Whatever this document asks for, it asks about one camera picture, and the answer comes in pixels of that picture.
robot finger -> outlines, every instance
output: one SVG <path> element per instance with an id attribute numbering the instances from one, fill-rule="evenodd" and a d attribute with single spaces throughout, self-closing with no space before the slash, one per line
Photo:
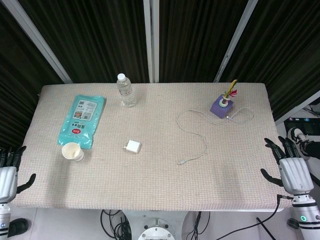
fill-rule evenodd
<path id="1" fill-rule="evenodd" d="M 263 168 L 261 168 L 260 171 L 261 171 L 263 177 L 266 180 L 268 180 L 270 183 L 276 184 L 276 185 L 278 185 L 280 187 L 284 186 L 284 184 L 283 184 L 281 179 L 270 176 L 269 173 Z"/>
<path id="2" fill-rule="evenodd" d="M 12 166 L 12 161 L 14 159 L 14 152 L 10 152 L 7 159 L 6 159 L 6 163 L 5 163 L 5 166 L 6 167 L 11 167 Z"/>
<path id="3" fill-rule="evenodd" d="M 285 140 L 288 141 L 289 144 L 291 145 L 292 152 L 293 152 L 293 157 L 294 158 L 301 158 L 295 143 L 292 140 L 290 140 L 289 138 L 287 138 L 287 137 L 285 138 Z"/>
<path id="4" fill-rule="evenodd" d="M 267 147 L 272 149 L 272 153 L 276 160 L 276 163 L 279 165 L 279 160 L 286 158 L 284 151 L 282 151 L 282 149 L 270 139 L 265 138 L 264 140 L 267 143 Z"/>
<path id="5" fill-rule="evenodd" d="M 11 147 L 8 147 L 6 150 L 2 150 L 0 152 L 0 168 L 5 167 L 7 165 L 7 159 L 10 151 Z"/>
<path id="6" fill-rule="evenodd" d="M 23 184 L 23 185 L 21 185 L 21 186 L 18 186 L 18 187 L 16 188 L 16 194 L 19 194 L 19 193 L 21 193 L 22 191 L 30 188 L 30 187 L 32 186 L 32 184 L 34 184 L 35 179 L 36 179 L 36 176 L 37 176 L 37 175 L 36 175 L 35 173 L 33 173 L 33 174 L 30 176 L 30 179 L 29 179 L 29 181 L 28 181 L 27 183 L 25 183 L 25 184 Z"/>
<path id="7" fill-rule="evenodd" d="M 22 146 L 17 149 L 17 151 L 14 153 L 13 160 L 12 160 L 12 166 L 16 167 L 16 171 L 19 171 L 19 166 L 21 162 L 22 153 L 26 150 L 26 146 Z"/>
<path id="8" fill-rule="evenodd" d="M 285 155 L 287 156 L 287 158 L 293 158 L 295 155 L 290 142 L 284 139 L 282 136 L 279 136 L 278 138 L 284 147 Z"/>

black cable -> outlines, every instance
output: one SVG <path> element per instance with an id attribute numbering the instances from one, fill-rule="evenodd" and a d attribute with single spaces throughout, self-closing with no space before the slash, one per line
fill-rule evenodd
<path id="1" fill-rule="evenodd" d="M 189 237 L 190 234 L 192 234 L 190 240 L 193 240 L 193 239 L 194 239 L 194 240 L 198 240 L 198 235 L 199 235 L 198 226 L 199 226 L 201 214 L 202 214 L 202 212 L 199 211 L 199 212 L 198 212 L 198 215 L 196 216 L 195 222 L 194 222 L 193 230 L 188 233 L 188 235 L 186 236 L 185 240 L 188 240 L 188 237 Z"/>
<path id="2" fill-rule="evenodd" d="M 270 218 L 272 218 L 272 217 L 276 214 L 276 212 L 277 212 L 277 210 L 278 210 L 278 208 L 279 208 L 279 205 L 280 205 L 280 199 L 282 199 L 282 198 L 284 198 L 284 199 L 293 199 L 293 198 L 290 197 L 290 196 L 282 196 L 282 195 L 277 194 L 277 196 L 276 196 L 276 208 L 275 208 L 274 212 L 273 212 L 269 217 L 267 217 L 265 220 L 263 220 L 263 221 L 261 221 L 261 222 L 258 222 L 258 223 L 256 223 L 256 224 L 253 224 L 253 225 L 251 225 L 251 226 L 247 226 L 247 227 L 243 227 L 243 228 L 240 228 L 240 229 L 231 231 L 231 232 L 229 232 L 228 234 L 223 235 L 222 237 L 217 238 L 216 240 L 223 239 L 223 238 L 225 238 L 226 236 L 229 236 L 230 234 L 233 234 L 233 233 L 235 233 L 235 232 L 239 232 L 239 231 L 241 231 L 241 230 L 249 229 L 249 228 L 252 228 L 252 227 L 255 227 L 255 226 L 258 226 L 258 225 L 260 225 L 260 224 L 265 223 L 266 221 L 268 221 Z"/>
<path id="3" fill-rule="evenodd" d="M 199 233 L 199 235 L 203 234 L 205 232 L 205 230 L 207 229 L 207 227 L 209 225 L 209 221 L 210 221 L 210 215 L 211 215 L 211 213 L 209 212 L 209 217 L 208 217 L 208 221 L 206 222 L 205 228 L 203 229 L 202 232 Z"/>
<path id="4" fill-rule="evenodd" d="M 131 240 L 131 228 L 130 228 L 130 224 L 127 217 L 124 216 L 124 221 L 123 221 L 123 218 L 121 217 L 120 218 L 121 222 L 115 225 L 115 227 L 113 227 L 112 218 L 111 218 L 112 214 L 108 214 L 108 215 L 109 215 L 109 221 L 110 221 L 110 228 L 113 232 L 114 238 L 116 240 Z"/>
<path id="5" fill-rule="evenodd" d="M 307 108 L 307 107 L 304 107 L 303 110 L 305 110 L 306 112 L 308 112 L 310 114 L 316 115 L 318 117 L 320 116 L 320 112 L 319 111 L 314 111 L 311 106 L 310 106 L 310 109 Z"/>
<path id="6" fill-rule="evenodd" d="M 106 212 L 106 210 L 102 210 L 105 214 L 109 215 L 109 216 L 114 216 L 117 215 L 118 213 L 120 213 L 121 210 L 116 211 L 116 213 L 111 214 L 111 210 L 109 211 L 109 213 Z"/>
<path id="7" fill-rule="evenodd" d="M 112 226 L 112 221 L 111 221 L 111 216 L 110 216 L 111 210 L 109 211 L 108 217 L 109 217 L 109 224 L 110 224 L 110 229 L 112 232 L 114 232 L 114 227 Z"/>
<path id="8" fill-rule="evenodd" d="M 103 231 L 105 232 L 105 234 L 108 235 L 108 237 L 110 237 L 110 238 L 112 238 L 112 239 L 116 239 L 114 236 L 112 236 L 110 233 L 108 233 L 107 230 L 105 229 L 104 224 L 103 224 L 103 222 L 102 222 L 102 215 L 103 215 L 103 213 L 104 213 L 104 211 L 102 210 L 102 211 L 101 211 L 101 214 L 100 214 L 100 224 L 101 224 L 101 227 L 102 227 Z"/>

water bottle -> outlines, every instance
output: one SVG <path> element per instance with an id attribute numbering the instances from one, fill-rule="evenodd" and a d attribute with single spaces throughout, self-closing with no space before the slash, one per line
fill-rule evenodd
<path id="1" fill-rule="evenodd" d="M 118 80 L 116 85 L 121 94 L 121 99 L 125 107 L 131 108 L 136 105 L 136 98 L 131 86 L 130 79 L 127 78 L 123 73 L 118 74 Z"/>

paper cup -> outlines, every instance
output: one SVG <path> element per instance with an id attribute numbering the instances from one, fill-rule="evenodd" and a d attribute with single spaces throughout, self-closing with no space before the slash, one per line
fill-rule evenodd
<path id="1" fill-rule="evenodd" d="M 69 142 L 62 147 L 62 155 L 65 159 L 74 160 L 80 162 L 85 158 L 85 153 L 82 151 L 79 144 L 75 142 Z"/>

table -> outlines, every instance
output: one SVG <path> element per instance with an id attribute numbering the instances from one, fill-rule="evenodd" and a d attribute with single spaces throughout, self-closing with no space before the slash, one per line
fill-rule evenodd
<path id="1" fill-rule="evenodd" d="M 217 211 L 274 209 L 283 188 L 266 181 L 265 168 L 279 177 L 272 152 L 264 138 L 275 143 L 278 134 L 268 94 L 262 83 L 238 83 L 238 95 L 230 115 L 242 107 L 254 112 L 251 122 L 220 126 L 201 114 L 180 117 L 184 128 L 204 135 L 208 152 L 183 165 L 177 162 L 201 154 L 205 145 L 196 135 L 183 132 L 178 114 L 194 109 L 219 119 L 209 110 L 229 83 L 133 84 L 137 105 L 121 106 L 113 83 L 83 83 L 44 86 L 22 156 L 18 184 L 32 173 L 32 187 L 12 202 L 20 207 L 125 209 L 161 211 Z M 76 95 L 106 97 L 92 149 L 85 159 L 63 158 L 57 138 Z M 241 111 L 237 121 L 250 118 Z M 128 140 L 142 143 L 138 154 L 123 149 Z M 281 201 L 280 207 L 289 207 Z"/>

